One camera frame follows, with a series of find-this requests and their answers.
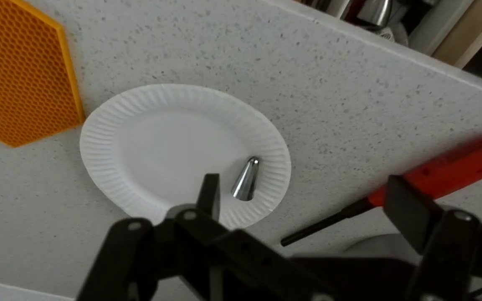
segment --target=paper plate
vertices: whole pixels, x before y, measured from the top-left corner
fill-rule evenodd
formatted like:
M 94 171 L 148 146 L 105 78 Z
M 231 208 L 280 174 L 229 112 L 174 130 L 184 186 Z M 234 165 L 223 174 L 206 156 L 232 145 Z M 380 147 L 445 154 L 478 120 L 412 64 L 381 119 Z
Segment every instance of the paper plate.
M 283 137 L 260 112 L 209 88 L 153 84 L 94 110 L 80 149 L 92 180 L 132 217 L 159 224 L 178 204 L 195 203 L 206 173 L 220 173 L 220 219 L 248 227 L 280 203 L 291 174 Z M 231 193 L 247 159 L 260 157 L 254 198 Z

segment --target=orange silicone trivet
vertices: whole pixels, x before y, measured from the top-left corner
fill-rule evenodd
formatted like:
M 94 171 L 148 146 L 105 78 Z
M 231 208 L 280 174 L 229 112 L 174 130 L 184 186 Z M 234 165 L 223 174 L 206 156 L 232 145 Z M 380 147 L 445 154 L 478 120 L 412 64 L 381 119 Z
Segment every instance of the orange silicone trivet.
M 85 120 L 63 28 L 0 0 L 0 141 L 16 147 Z

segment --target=countertop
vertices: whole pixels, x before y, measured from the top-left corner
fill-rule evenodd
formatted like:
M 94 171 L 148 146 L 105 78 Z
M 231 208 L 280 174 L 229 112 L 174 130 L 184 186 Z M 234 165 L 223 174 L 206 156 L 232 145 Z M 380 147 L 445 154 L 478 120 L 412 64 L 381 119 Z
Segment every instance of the countertop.
M 285 255 L 395 232 L 380 210 L 287 248 L 285 234 L 482 133 L 482 80 L 291 0 L 29 0 L 63 24 L 85 111 L 143 84 L 229 93 L 291 154 L 280 205 L 249 232 Z M 126 215 L 92 183 L 80 128 L 0 144 L 0 282 L 74 297 Z M 441 200 L 482 219 L 482 181 Z M 190 299 L 176 279 L 155 300 Z

